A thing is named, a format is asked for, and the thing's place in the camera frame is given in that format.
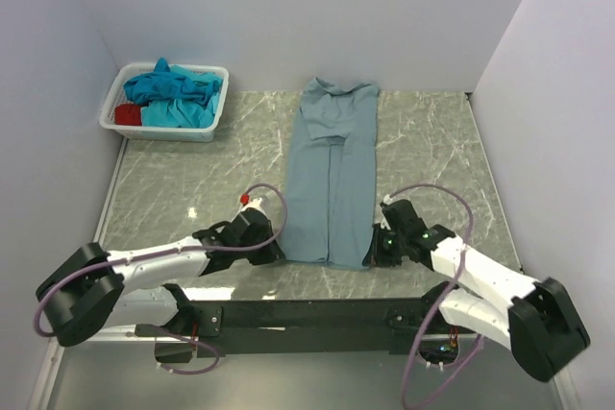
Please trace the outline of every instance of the turquoise cloth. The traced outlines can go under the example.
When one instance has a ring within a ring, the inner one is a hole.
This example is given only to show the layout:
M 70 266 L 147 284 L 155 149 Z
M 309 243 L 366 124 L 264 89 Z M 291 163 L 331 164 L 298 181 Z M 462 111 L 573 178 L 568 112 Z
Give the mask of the turquoise cloth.
M 286 259 L 365 270 L 376 206 L 379 89 L 340 88 L 320 79 L 295 116 L 284 196 Z
M 126 97 L 141 108 L 141 122 L 149 127 L 204 129 L 215 118 L 223 80 L 180 66 L 169 68 L 161 58 L 153 72 L 124 84 Z

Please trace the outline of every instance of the red cloth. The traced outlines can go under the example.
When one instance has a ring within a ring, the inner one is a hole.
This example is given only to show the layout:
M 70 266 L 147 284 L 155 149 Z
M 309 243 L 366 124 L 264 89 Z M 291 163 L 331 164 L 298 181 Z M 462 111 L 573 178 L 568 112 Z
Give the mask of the red cloth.
M 115 125 L 143 125 L 141 124 L 141 106 L 119 105 L 115 108 Z

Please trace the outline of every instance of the gray-blue pants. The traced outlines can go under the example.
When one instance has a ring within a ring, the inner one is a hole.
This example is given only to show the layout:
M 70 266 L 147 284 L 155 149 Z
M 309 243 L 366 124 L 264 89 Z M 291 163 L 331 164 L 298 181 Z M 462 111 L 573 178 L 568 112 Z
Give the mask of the gray-blue pants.
M 288 222 L 280 243 L 288 260 L 365 269 L 376 201 L 378 92 L 370 84 L 344 90 L 320 79 L 304 90 L 286 175 Z

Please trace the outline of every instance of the clothes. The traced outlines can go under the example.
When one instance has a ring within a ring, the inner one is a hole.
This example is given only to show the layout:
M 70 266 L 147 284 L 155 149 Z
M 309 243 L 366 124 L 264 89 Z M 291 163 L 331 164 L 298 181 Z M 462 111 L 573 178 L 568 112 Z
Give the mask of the clothes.
M 141 124 L 141 106 L 139 105 L 119 105 L 115 108 L 116 125 L 135 125 Z
M 124 91 L 130 101 L 143 105 L 145 126 L 203 129 L 213 124 L 222 82 L 215 74 L 169 68 L 160 59 L 154 72 L 130 79 Z
M 364 270 L 376 205 L 379 89 L 314 79 L 295 116 L 281 247 L 291 261 Z

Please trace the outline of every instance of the marble table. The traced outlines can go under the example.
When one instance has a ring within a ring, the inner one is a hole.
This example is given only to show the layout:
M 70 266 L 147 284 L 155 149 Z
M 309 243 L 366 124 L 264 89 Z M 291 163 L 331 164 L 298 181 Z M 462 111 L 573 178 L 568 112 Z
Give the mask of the marble table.
M 103 247 L 172 242 L 232 219 L 250 184 L 266 181 L 283 189 L 299 97 L 230 93 L 211 143 L 130 140 L 105 216 Z M 383 91 L 378 111 L 377 203 L 406 184 L 446 185 L 474 209 L 473 245 L 520 270 L 466 95 Z M 266 195 L 275 204 L 275 196 Z M 466 226 L 465 211 L 445 193 L 423 189 L 411 197 L 428 226 L 458 232 Z M 377 207 L 375 219 L 380 217 Z M 274 225 L 279 221 L 273 217 Z M 194 300 L 316 300 L 420 297 L 442 280 L 407 260 L 401 267 L 364 272 L 291 263 L 253 267 L 242 260 L 227 271 L 178 282 Z

